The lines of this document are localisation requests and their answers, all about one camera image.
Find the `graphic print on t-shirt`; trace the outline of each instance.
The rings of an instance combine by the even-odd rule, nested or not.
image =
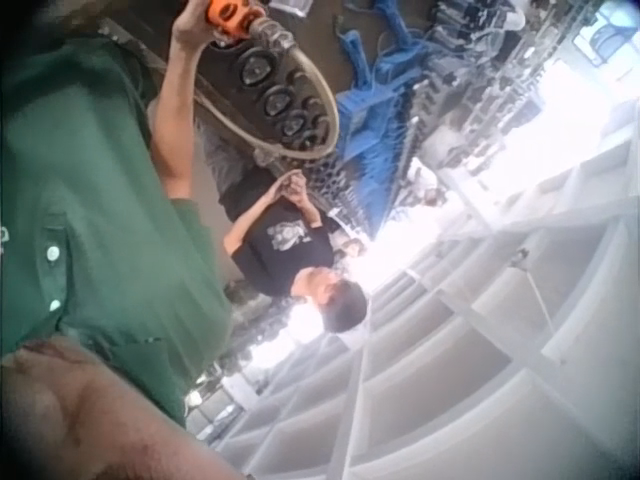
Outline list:
[[[274,250],[284,252],[299,243],[310,242],[311,237],[302,220],[281,222],[267,229]]]

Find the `green shirt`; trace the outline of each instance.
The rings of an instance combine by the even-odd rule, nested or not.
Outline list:
[[[195,205],[153,168],[149,85],[106,38],[4,68],[1,345],[72,336],[183,423],[230,309]]]

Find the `orange tool handle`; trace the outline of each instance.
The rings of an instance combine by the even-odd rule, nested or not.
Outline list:
[[[260,17],[264,9],[249,0],[210,0],[207,19],[233,38],[249,38],[249,26]]]

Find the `shelving unit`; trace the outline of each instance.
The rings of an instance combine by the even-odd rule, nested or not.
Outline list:
[[[628,131],[512,196],[496,231],[468,231],[464,211],[450,212],[438,241],[374,294],[364,346],[323,337],[297,354],[222,455],[258,480],[636,471],[638,140]]]

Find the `hand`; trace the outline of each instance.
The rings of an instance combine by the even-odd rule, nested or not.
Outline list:
[[[172,41],[190,52],[201,52],[215,39],[215,27],[207,20],[209,0],[187,0],[187,6],[173,22]]]
[[[278,200],[278,198],[280,198],[281,195],[284,194],[284,187],[287,186],[287,182],[289,182],[294,176],[297,175],[302,175],[302,172],[300,170],[291,170],[285,173],[283,176],[273,182],[273,185],[271,185],[269,190],[267,190],[262,198],[270,204],[275,202],[276,200]]]
[[[283,191],[287,200],[298,207],[308,205],[311,201],[307,194],[307,179],[298,171],[291,176],[288,188]]]

